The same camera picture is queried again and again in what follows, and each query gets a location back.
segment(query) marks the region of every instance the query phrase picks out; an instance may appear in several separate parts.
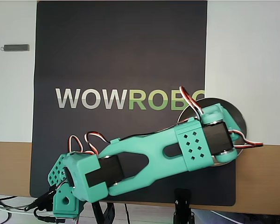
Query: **black poster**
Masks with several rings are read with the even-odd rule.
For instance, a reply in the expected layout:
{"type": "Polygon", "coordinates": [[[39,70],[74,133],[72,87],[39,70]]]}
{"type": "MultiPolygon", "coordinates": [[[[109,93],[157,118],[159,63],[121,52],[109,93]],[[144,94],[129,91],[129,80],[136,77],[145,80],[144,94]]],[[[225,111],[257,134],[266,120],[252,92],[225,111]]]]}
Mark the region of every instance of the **black poster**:
{"type": "MultiPolygon", "coordinates": [[[[206,1],[39,2],[31,196],[48,190],[47,175],[67,152],[70,135],[89,150],[87,131],[111,140],[176,123],[186,106],[180,85],[203,98],[206,22],[206,1]]],[[[99,151],[106,146],[92,142],[99,151]]],[[[120,161],[127,176],[148,162],[127,154],[120,161]]],[[[158,180],[110,199],[171,203],[180,187],[191,189],[191,203],[232,205],[234,163],[158,180]]]]}

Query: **tripod clamp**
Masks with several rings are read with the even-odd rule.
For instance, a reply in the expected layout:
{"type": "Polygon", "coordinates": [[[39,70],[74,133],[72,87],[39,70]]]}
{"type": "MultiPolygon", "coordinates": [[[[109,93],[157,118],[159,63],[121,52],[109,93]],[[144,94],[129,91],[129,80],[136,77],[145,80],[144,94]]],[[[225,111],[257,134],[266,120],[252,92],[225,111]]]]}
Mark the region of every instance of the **tripod clamp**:
{"type": "Polygon", "coordinates": [[[176,189],[175,195],[175,213],[173,224],[195,224],[194,213],[191,211],[191,194],[188,189],[176,189]]]}

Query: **wooden surface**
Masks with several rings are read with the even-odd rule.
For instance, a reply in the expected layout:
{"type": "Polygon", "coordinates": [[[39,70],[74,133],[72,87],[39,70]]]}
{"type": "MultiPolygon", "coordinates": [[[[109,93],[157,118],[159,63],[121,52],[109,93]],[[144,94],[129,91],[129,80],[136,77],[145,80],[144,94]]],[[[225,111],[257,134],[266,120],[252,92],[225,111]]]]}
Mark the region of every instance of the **wooden surface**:
{"type": "MultiPolygon", "coordinates": [[[[30,196],[30,162],[31,143],[0,142],[1,195],[30,196]]],[[[192,208],[280,215],[280,146],[246,149],[239,156],[234,206],[193,205],[192,208]]]]}

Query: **black cable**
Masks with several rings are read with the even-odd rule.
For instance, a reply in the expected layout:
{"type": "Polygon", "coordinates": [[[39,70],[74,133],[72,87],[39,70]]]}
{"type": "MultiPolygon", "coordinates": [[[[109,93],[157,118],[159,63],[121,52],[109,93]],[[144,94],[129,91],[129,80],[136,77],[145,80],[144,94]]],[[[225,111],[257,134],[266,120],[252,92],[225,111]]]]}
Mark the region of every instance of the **black cable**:
{"type": "Polygon", "coordinates": [[[0,201],[5,201],[5,200],[13,199],[13,198],[16,198],[16,196],[0,198],[0,201]]]}
{"type": "Polygon", "coordinates": [[[7,206],[7,207],[10,208],[10,209],[15,209],[15,210],[24,211],[24,209],[19,209],[19,208],[17,208],[17,207],[13,207],[13,206],[10,206],[10,205],[7,205],[7,204],[5,204],[5,206],[7,206]]]}
{"type": "MultiPolygon", "coordinates": [[[[8,208],[0,199],[0,205],[2,205],[4,208],[8,208]]],[[[8,220],[11,219],[12,214],[10,212],[7,212],[8,216],[7,219],[5,221],[3,221],[1,224],[6,223],[8,220]]]]}
{"type": "Polygon", "coordinates": [[[10,213],[8,213],[7,219],[5,219],[5,221],[3,221],[3,222],[0,223],[0,224],[4,224],[4,223],[6,223],[6,222],[8,222],[8,221],[10,220],[11,216],[10,216],[9,214],[10,214],[10,213]]]}
{"type": "Polygon", "coordinates": [[[126,218],[127,218],[127,223],[131,224],[130,222],[130,216],[129,216],[129,211],[127,210],[127,205],[125,204],[125,208],[126,208],[126,218]]]}
{"type": "Polygon", "coordinates": [[[46,222],[46,223],[65,223],[64,218],[55,218],[51,216],[39,216],[36,212],[38,211],[38,208],[34,209],[33,214],[35,218],[37,218],[40,221],[46,222]]]}

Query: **robotic arm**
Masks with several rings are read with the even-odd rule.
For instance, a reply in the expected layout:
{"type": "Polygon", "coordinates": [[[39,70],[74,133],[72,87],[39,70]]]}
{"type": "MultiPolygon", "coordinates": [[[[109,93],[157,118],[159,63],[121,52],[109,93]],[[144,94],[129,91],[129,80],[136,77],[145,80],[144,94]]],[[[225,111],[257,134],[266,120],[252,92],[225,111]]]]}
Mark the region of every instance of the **robotic arm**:
{"type": "Polygon", "coordinates": [[[161,178],[212,166],[214,158],[230,162],[238,156],[236,148],[262,146],[249,141],[235,146],[242,132],[226,108],[217,103],[202,109],[183,87],[180,91],[195,117],[154,133],[113,139],[98,155],[92,151],[62,154],[48,175],[55,194],[54,216],[76,218],[85,202],[95,203],[108,195],[148,187],[161,178]],[[164,148],[176,143],[182,154],[166,156],[164,148]],[[143,154],[149,163],[135,176],[125,178],[117,156],[123,152],[143,154]]]}

